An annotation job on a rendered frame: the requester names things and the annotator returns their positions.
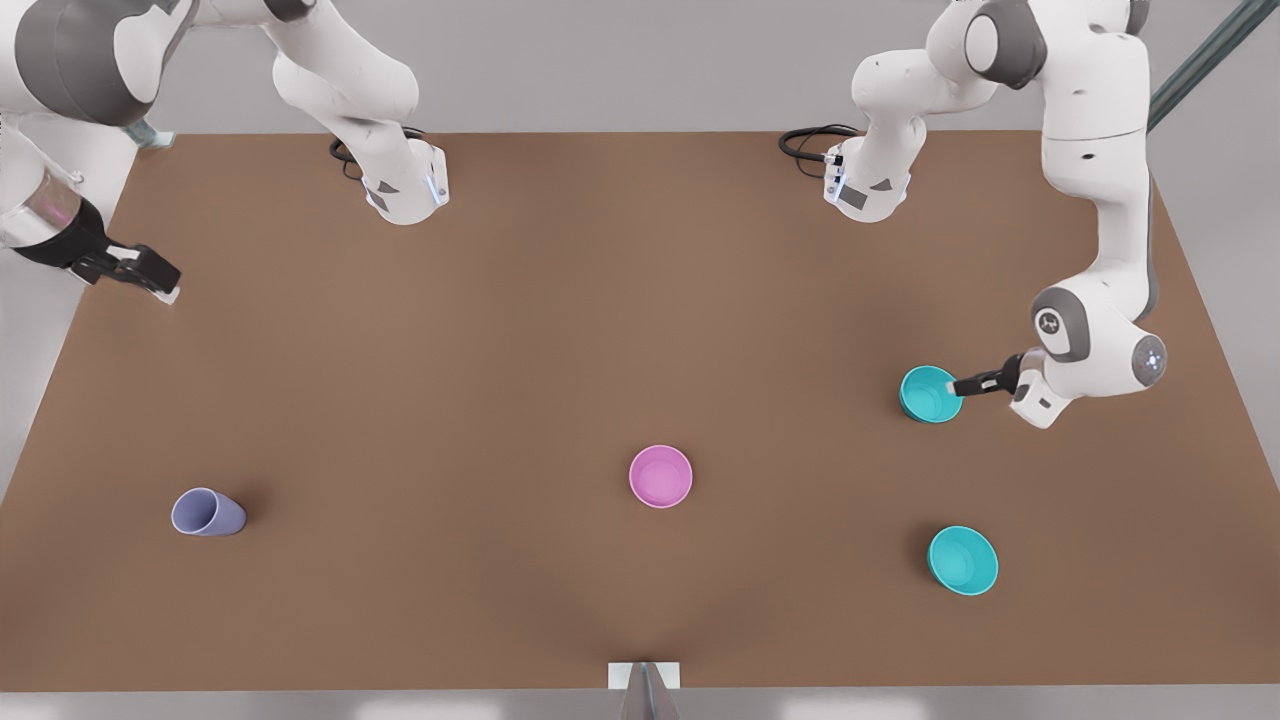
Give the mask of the pink bowl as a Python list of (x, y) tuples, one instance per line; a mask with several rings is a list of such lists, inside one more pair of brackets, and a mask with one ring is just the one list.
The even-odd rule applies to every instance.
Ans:
[(653, 445), (635, 455), (628, 466), (634, 496), (653, 509), (672, 509), (692, 488), (692, 464), (676, 447)]

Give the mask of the lavender cup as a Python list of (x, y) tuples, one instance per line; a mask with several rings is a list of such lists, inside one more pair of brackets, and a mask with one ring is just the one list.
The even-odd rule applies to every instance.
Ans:
[(184, 536), (232, 536), (244, 528), (244, 509), (215, 489), (197, 487), (186, 491), (173, 505), (170, 521)]

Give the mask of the teal blue bowl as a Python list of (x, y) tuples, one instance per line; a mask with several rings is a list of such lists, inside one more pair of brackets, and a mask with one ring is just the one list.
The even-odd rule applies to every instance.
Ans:
[(920, 365), (906, 372), (899, 386), (899, 404), (915, 421), (940, 424), (952, 420), (963, 409), (964, 398), (951, 384), (956, 378), (940, 366)]
[(992, 543), (969, 527), (946, 527), (931, 539), (925, 552), (932, 577), (961, 596), (991, 591), (998, 579), (998, 555)]

